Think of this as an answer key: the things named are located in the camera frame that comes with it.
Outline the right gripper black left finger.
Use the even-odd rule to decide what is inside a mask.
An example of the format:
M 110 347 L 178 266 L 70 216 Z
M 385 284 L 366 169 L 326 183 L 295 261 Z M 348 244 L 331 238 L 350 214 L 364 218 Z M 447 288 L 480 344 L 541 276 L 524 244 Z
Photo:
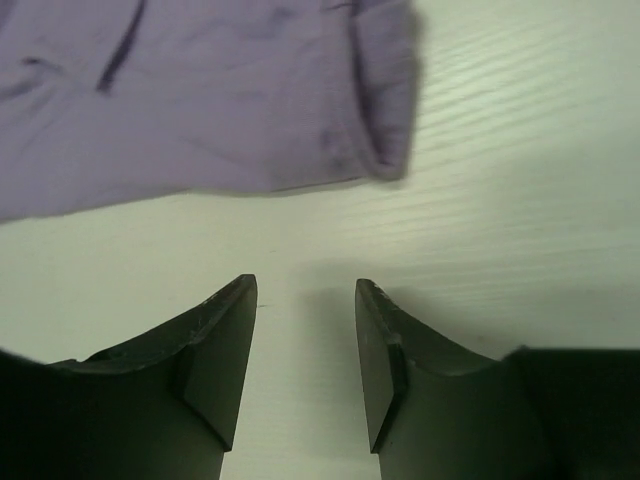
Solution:
M 5 479 L 216 479 L 254 332 L 243 274 L 194 308 L 83 361 L 1 355 Z

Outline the lilac t shirt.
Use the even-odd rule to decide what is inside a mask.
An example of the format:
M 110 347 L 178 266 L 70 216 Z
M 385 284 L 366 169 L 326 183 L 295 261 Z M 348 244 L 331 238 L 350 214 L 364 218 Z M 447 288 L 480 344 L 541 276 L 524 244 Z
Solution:
M 5 1 L 1 217 L 404 176 L 408 1 Z

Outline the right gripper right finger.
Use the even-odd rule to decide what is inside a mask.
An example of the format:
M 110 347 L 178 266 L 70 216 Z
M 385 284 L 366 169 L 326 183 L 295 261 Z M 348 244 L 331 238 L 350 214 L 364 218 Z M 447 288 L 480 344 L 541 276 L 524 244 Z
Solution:
M 385 479 L 635 479 L 639 354 L 448 339 L 373 281 L 355 287 L 371 452 Z

